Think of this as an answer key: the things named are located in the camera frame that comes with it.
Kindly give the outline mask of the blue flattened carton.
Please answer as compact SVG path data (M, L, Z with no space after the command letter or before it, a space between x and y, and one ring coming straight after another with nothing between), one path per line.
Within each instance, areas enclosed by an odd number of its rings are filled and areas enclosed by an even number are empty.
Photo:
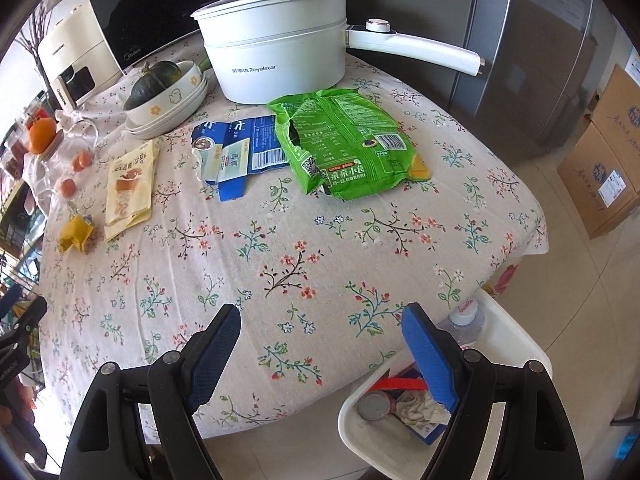
M198 178L217 189L221 202L244 195L249 176L288 166L273 115L235 122L203 122L191 134Z

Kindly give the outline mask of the yellow bread wrapper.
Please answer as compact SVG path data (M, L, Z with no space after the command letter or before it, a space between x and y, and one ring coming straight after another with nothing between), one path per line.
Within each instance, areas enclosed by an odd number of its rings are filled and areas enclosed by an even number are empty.
M112 161L106 185L104 238L107 242L151 218L159 152L157 144L149 140Z

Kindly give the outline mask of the crumpled yellow wrapper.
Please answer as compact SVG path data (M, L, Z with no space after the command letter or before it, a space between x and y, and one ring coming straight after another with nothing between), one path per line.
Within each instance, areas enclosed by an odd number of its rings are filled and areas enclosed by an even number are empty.
M94 223L91 216L75 214L63 226L58 239L58 250L64 254L73 247L78 252L85 254L93 231Z

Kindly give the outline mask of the lower cardboard box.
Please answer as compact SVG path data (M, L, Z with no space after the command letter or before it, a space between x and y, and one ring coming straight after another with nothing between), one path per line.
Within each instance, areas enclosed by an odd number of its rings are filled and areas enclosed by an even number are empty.
M639 185L593 124L559 164L558 174L590 240L613 231L639 210Z

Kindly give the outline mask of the clear plastic water bottle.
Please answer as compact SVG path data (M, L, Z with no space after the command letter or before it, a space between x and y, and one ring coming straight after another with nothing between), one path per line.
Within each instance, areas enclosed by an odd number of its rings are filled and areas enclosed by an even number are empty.
M480 303L475 298L470 298L453 310L437 327L450 333L456 343L465 349L470 348L480 338L484 323L485 315Z

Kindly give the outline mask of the cream air fryer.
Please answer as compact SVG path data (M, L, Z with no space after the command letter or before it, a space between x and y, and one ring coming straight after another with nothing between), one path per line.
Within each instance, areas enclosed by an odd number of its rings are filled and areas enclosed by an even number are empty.
M38 54L58 104L66 112L77 110L122 76L87 3L50 26Z

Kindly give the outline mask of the glass jar with wooden lid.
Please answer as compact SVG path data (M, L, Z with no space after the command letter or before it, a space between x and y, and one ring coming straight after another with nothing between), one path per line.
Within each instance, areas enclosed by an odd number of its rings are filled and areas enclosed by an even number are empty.
M48 200L55 192L58 180L70 176L72 160L82 151L91 152L98 144L96 124L86 118L74 122L70 130L58 128L50 146L25 162L23 176L38 203Z

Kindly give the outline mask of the white flower bowl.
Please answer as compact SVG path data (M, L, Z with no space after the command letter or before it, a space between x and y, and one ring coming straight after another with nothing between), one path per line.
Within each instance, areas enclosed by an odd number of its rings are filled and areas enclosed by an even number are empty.
M136 127L142 127L182 105L202 84L203 76L198 64L182 61L178 63L178 67L181 70L181 78L177 82L148 102L126 111L127 118Z

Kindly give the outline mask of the crumpled white paper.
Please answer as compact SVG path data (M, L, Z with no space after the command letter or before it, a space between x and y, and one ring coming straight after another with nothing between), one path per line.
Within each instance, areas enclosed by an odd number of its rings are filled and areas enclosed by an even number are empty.
M449 411L426 390L405 391L396 401L395 415L414 431L447 425L450 419Z

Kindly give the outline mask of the grey refrigerator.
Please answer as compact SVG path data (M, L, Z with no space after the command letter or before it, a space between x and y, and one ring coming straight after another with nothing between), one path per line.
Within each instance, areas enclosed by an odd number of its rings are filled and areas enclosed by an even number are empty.
M347 0L352 24L472 50L476 77L400 56L357 52L428 96L510 165L562 146L597 89L616 34L602 0Z

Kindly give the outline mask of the green snack bag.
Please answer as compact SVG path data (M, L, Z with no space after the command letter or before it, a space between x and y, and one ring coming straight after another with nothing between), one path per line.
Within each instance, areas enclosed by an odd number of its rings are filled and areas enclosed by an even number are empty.
M431 179L396 120L355 89L282 96L268 104L274 132L303 193L340 200Z

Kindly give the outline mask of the white electric cooking pot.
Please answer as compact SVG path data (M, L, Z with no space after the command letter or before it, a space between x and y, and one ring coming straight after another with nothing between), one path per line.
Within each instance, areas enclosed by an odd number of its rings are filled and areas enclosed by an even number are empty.
M349 49L413 58L477 76L474 51L401 34L389 21L348 24L346 0L220 0L193 13L224 96L267 104L340 82Z

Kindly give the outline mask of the floral tablecloth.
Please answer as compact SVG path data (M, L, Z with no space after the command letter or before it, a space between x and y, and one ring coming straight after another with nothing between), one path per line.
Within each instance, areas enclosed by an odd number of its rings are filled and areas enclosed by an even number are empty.
M431 179L343 202L304 194L286 168L251 177L221 202L196 174L192 122L160 136L149 220L107 242L111 163L137 146L125 130L122 79L82 108L99 128L92 166L70 200L53 196L44 232L39 325L47 400L36 417L70 434L94 374L184 347L225 304L242 333L204 437L270 424L374 370L404 346L402 309L441 321L507 262L548 249L529 188L456 118L403 81L348 58L342 86L398 123ZM64 224L92 217L87 252L58 250Z

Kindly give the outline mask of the red tin can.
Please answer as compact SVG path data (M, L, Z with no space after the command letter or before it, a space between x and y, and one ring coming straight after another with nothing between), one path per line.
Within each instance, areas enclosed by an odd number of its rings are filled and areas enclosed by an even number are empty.
M383 390L373 390L364 394L357 402L357 413L367 422L379 422L393 415L396 400Z

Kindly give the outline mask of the dark green pumpkin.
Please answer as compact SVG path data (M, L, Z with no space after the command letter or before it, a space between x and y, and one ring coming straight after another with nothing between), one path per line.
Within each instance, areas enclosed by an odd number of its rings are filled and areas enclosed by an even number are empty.
M141 76L131 88L130 95L124 104L124 110L134 108L155 98L171 87L182 77L180 67L170 61L160 61L153 65L145 63Z

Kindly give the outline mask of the stacked white plates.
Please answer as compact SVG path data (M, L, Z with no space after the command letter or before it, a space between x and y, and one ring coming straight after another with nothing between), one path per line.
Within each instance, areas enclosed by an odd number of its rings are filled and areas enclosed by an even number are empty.
M136 132L136 133L140 133L140 132L142 132L144 130L149 130L149 128L152 128L152 127L158 127L163 122L166 122L167 119L174 118L178 113L181 113L184 110L186 110L188 105L191 104L192 102L194 102L195 98L197 96L199 96L203 91L205 91L207 89L207 86L208 86L208 78L206 76L203 76L202 84L195 90L194 93L192 93L186 99L186 102L184 102L182 105L177 106L176 108L174 108L170 112L168 112L166 114L163 114L162 116L160 116L160 118L157 118L157 119L153 120L152 122L149 122L148 124L146 124L146 125L144 125L142 127L136 127L132 122L130 122L130 120L127 118L127 115L126 115L125 127L129 131Z

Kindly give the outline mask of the large orange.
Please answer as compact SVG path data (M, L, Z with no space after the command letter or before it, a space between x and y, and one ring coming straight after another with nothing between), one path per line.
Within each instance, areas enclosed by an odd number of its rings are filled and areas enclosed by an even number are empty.
M28 150L40 155L54 141L58 133L58 125L51 117L37 117L28 130Z

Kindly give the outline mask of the upper cardboard box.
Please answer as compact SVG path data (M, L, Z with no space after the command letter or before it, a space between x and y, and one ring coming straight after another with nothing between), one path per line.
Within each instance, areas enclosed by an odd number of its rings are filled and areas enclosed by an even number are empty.
M591 122L631 171L639 171L639 86L616 64Z

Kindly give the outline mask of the glass jar with red snacks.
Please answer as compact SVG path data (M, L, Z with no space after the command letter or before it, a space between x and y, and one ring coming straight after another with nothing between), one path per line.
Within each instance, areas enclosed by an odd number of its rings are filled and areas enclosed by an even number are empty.
M3 147L1 169L13 180L21 180L24 170L24 158L27 154L26 146L21 140L9 140L3 144Z

